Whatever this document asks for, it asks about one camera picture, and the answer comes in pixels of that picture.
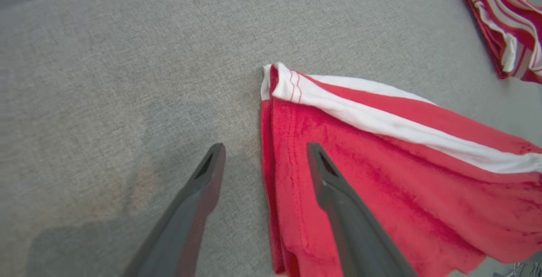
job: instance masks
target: garment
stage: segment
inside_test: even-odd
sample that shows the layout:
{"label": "garment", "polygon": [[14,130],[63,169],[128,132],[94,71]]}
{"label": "garment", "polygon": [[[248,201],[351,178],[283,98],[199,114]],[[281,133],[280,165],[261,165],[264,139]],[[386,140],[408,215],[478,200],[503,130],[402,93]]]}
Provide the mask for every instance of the garment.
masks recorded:
{"label": "garment", "polygon": [[321,144],[420,276],[542,247],[542,149],[420,96],[357,78],[265,66],[263,179],[273,267],[340,276],[306,155]]}
{"label": "garment", "polygon": [[542,83],[542,7],[528,0],[465,0],[499,78]]}

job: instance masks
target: folded striped cloth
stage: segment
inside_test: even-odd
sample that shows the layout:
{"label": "folded striped cloth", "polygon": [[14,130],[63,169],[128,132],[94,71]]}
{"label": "folded striped cloth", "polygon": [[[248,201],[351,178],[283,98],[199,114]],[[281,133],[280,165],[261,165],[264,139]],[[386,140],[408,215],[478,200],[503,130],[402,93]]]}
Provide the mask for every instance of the folded striped cloth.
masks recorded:
{"label": "folded striped cloth", "polygon": [[341,275],[308,142],[324,148],[421,277],[542,249],[541,148],[393,86],[282,63],[264,71],[262,165],[277,273]]}
{"label": "folded striped cloth", "polygon": [[499,78],[542,84],[542,7],[528,0],[465,0],[487,41]]}

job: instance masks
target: towel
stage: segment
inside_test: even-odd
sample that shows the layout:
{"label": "towel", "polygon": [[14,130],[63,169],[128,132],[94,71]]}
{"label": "towel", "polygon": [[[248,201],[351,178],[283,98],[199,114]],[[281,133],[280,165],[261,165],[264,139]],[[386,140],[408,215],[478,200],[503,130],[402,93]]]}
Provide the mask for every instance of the towel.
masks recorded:
{"label": "towel", "polygon": [[523,261],[541,249],[541,148],[385,84],[281,63],[264,72],[263,180],[276,273],[342,275],[308,142],[323,146],[422,277],[468,273],[486,255]]}
{"label": "towel", "polygon": [[542,84],[542,7],[529,0],[465,0],[501,79]]}

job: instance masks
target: gray fabric surface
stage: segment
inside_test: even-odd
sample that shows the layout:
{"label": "gray fabric surface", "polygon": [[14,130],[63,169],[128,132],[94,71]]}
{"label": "gray fabric surface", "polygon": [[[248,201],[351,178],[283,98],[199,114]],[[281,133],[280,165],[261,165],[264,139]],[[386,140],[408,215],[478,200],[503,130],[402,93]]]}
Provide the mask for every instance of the gray fabric surface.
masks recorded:
{"label": "gray fabric surface", "polygon": [[3,275],[118,275],[218,141],[197,275],[272,275],[259,90],[274,61],[542,146],[540,87],[496,78],[463,0],[32,1],[0,12]]}

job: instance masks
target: red and white cloth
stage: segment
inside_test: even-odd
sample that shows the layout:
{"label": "red and white cloth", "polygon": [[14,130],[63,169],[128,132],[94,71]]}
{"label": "red and white cloth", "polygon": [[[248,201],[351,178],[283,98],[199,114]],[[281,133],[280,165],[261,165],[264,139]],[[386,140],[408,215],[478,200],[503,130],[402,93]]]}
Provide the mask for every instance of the red and white cloth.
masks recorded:
{"label": "red and white cloth", "polygon": [[486,38],[499,78],[542,84],[542,7],[528,0],[465,0]]}
{"label": "red and white cloth", "polygon": [[542,249],[542,149],[420,96],[265,66],[263,178],[273,268],[341,276],[306,156],[318,142],[420,276]]}

